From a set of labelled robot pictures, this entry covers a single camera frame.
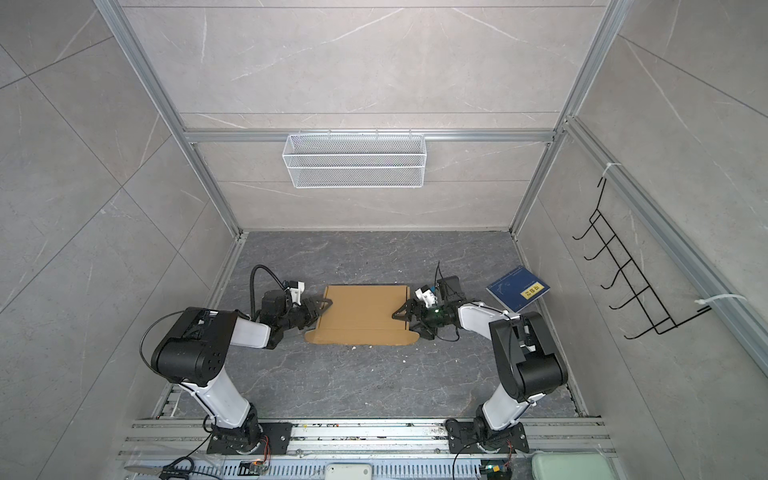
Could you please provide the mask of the brown cardboard box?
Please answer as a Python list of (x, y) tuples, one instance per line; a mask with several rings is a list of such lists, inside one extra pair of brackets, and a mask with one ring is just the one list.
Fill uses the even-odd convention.
[(406, 285), (329, 285), (332, 305), (304, 339), (313, 345), (407, 346), (420, 336), (392, 315), (410, 299)]

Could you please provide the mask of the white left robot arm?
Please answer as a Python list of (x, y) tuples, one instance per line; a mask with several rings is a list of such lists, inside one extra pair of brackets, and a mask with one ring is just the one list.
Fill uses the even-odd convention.
[(251, 313), (188, 307), (152, 353), (149, 368), (180, 385), (206, 410), (215, 428), (243, 429), (255, 421), (255, 407), (229, 378), (225, 363), (232, 346), (274, 349), (291, 329), (314, 324), (333, 305), (304, 297), (303, 285), (266, 292)]

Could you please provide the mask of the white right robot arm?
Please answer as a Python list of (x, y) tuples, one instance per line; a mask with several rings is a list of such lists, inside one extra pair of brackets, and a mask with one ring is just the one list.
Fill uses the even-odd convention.
[(418, 289), (392, 318), (428, 340), (451, 325), (491, 342), (499, 385), (474, 419), (478, 439), (515, 427), (529, 408), (568, 383), (560, 350), (539, 313), (513, 314), (469, 299), (456, 276)]

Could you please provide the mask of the green box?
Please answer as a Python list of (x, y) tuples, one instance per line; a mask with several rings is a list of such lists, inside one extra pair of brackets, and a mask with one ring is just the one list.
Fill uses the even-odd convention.
[(614, 480), (608, 459), (598, 453), (536, 453), (532, 475), (539, 480)]

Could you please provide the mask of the blue book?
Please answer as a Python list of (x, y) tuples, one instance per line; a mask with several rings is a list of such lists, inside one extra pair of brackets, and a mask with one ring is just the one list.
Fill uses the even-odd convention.
[(493, 281), (486, 290), (508, 310), (521, 312), (549, 292), (547, 283), (523, 266)]

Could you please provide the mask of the white device bottom edge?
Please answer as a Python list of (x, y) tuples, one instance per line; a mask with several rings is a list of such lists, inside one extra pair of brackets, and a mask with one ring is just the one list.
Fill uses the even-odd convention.
[(369, 464), (332, 463), (324, 470), (325, 480), (372, 480), (373, 468)]

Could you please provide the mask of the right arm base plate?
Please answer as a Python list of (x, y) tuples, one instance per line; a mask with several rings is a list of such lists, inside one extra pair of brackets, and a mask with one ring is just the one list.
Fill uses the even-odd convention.
[(493, 430), (483, 418), (444, 422), (452, 454), (496, 454), (499, 452), (529, 453), (530, 446), (524, 425), (517, 423), (502, 430)]

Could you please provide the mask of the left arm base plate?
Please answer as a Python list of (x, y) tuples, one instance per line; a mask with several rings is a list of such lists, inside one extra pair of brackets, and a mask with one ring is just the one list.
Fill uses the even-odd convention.
[(293, 425), (288, 422), (244, 424), (234, 429), (215, 427), (206, 452), (222, 455), (285, 455)]

